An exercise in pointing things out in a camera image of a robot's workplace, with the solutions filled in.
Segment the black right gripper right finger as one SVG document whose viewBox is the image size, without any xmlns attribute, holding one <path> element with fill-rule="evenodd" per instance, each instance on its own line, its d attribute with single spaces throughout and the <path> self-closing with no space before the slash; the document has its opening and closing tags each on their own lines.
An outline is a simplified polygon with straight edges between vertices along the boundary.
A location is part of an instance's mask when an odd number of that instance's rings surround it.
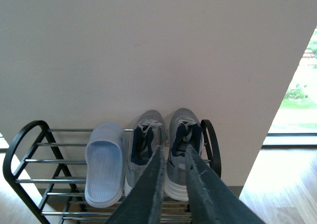
<svg viewBox="0 0 317 224">
<path fill-rule="evenodd" d="M 189 146 L 185 153 L 186 185 L 194 224 L 263 224 Z"/>
</svg>

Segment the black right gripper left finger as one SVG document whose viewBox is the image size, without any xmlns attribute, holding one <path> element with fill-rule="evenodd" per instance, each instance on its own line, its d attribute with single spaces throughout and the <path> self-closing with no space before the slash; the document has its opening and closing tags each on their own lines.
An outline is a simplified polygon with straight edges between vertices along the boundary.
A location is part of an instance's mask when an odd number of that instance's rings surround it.
<svg viewBox="0 0 317 224">
<path fill-rule="evenodd" d="M 158 224 L 161 217 L 164 182 L 164 156 L 159 146 L 147 168 L 108 224 Z"/>
</svg>

